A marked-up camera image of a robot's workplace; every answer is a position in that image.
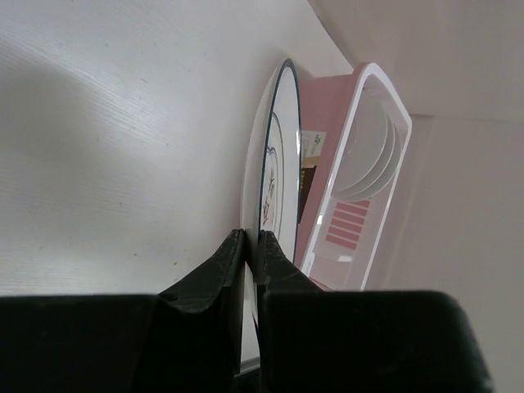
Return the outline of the partly hidden orange plate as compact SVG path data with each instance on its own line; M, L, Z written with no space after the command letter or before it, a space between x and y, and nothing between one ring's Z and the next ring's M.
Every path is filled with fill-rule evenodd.
M377 163L387 139L387 118L380 102L362 91L335 189L345 191L362 180Z

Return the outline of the flower emblem plate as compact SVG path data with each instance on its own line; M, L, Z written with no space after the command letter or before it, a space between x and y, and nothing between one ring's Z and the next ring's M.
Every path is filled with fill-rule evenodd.
M241 370L259 365L255 269L260 231L272 232L295 259L300 207L300 98L296 68L286 59L273 72L258 105L246 154L241 228L246 233Z

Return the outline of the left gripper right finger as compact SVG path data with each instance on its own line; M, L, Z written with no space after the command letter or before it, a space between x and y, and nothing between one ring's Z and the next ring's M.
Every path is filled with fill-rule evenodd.
M491 392L468 317L439 291L324 291L258 242L264 392Z

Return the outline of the orange sunburst plate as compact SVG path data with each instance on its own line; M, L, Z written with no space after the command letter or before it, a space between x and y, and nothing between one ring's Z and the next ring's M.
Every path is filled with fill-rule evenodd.
M391 120L387 120L386 145L377 163L355 185L342 193L344 201L363 201L378 194L392 180L400 161L402 140Z

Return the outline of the green red rimmed plate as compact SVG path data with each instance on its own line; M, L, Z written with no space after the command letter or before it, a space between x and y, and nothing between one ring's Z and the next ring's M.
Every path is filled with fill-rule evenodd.
M366 193L385 171L394 151L395 132L380 106L357 109L335 182L343 201Z

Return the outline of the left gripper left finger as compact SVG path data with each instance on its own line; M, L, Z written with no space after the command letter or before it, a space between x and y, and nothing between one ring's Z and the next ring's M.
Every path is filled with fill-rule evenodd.
M156 295L1 299L4 392L226 392L241 363L245 233Z

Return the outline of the pink white dish rack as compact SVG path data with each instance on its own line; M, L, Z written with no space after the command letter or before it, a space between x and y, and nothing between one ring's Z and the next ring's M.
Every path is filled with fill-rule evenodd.
M366 286L412 133L384 70L300 83L303 186L295 263L323 290Z

